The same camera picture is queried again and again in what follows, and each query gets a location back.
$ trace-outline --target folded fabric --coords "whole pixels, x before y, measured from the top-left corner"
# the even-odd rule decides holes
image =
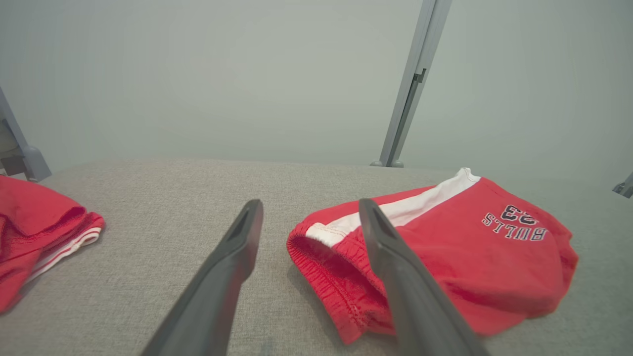
[[[469,168],[437,186],[373,200],[478,334],[551,313],[569,288],[578,261],[571,232]],[[345,344],[365,331],[394,334],[357,201],[307,216],[287,249]]]
[[[39,184],[0,176],[0,313],[20,288],[99,238],[103,218]]]

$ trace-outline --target metal frame post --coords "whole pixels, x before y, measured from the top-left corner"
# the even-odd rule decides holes
[[[51,170],[48,168],[42,153],[36,147],[29,145],[24,134],[22,134],[22,130],[20,130],[17,120],[15,120],[13,111],[11,111],[9,102],[6,100],[6,96],[4,96],[2,87],[0,87],[0,112],[4,114],[7,124],[9,124],[9,129],[13,137],[15,137],[15,141],[18,143],[20,151],[22,151],[24,164],[27,168],[27,177],[30,180],[41,181],[51,175]]]
[[[372,165],[404,167],[398,158],[429,75],[451,3],[452,0],[424,0],[422,3],[380,160]]]

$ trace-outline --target white stripe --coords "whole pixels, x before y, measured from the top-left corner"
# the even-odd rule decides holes
[[[393,203],[382,204],[379,207],[393,226],[403,226],[437,205],[472,187],[476,182],[479,182],[479,179],[480,177],[470,173],[470,168],[462,168],[453,178],[441,182],[422,194],[394,201]],[[349,214],[327,225],[319,222],[313,224],[306,231],[306,237],[321,241],[325,246],[332,247],[343,241],[345,236],[359,226],[360,216],[358,213]]]
[[[81,233],[81,235],[69,241],[64,246],[57,249],[56,252],[50,254],[48,257],[39,260],[33,267],[33,273],[28,277],[25,283],[32,281],[37,276],[51,269],[62,258],[75,253],[81,246],[89,245],[99,239],[100,227],[93,227]]]

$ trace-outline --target metal pole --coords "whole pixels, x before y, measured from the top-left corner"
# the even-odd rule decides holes
[[[422,89],[429,76],[429,70],[444,30],[451,3],[452,0],[422,3],[409,58],[380,154],[380,161],[373,162],[372,165],[404,167],[404,163],[400,162],[398,158],[420,101]],[[413,71],[410,70],[412,63],[415,63]]]
[[[27,139],[24,137],[24,134],[22,134],[22,130],[20,130],[17,120],[15,120],[13,111],[11,111],[9,102],[6,100],[1,87],[0,111],[4,114],[4,117],[9,124],[9,129],[11,129],[11,133],[13,134],[13,137],[15,137],[15,141],[18,143],[18,146],[22,151],[24,164],[27,167],[27,177],[29,179],[41,181],[51,175],[51,170],[48,168],[42,153],[36,147],[30,146]]]

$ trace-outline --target red fabric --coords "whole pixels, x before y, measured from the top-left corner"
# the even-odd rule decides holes
[[[0,176],[0,313],[20,299],[19,290],[38,272],[34,270],[38,262],[67,253],[63,247],[68,243],[86,230],[103,226],[100,215],[62,194]]]
[[[430,188],[374,201],[392,203]],[[510,212],[504,216],[516,221],[501,218],[506,209]],[[394,334],[384,286],[371,271],[360,227],[332,248],[307,238],[306,232],[315,223],[327,225],[356,212],[357,201],[317,211],[298,224],[287,241],[292,261],[325,305],[345,344],[365,331]],[[488,214],[498,222],[488,224]],[[504,226],[495,232],[499,222]],[[511,233],[505,225],[517,229]],[[526,229],[518,234],[522,227]],[[527,229],[530,235],[524,238]],[[542,236],[540,229],[546,230]],[[472,329],[484,336],[553,312],[578,261],[569,245],[571,232],[552,215],[485,178],[396,230]]]

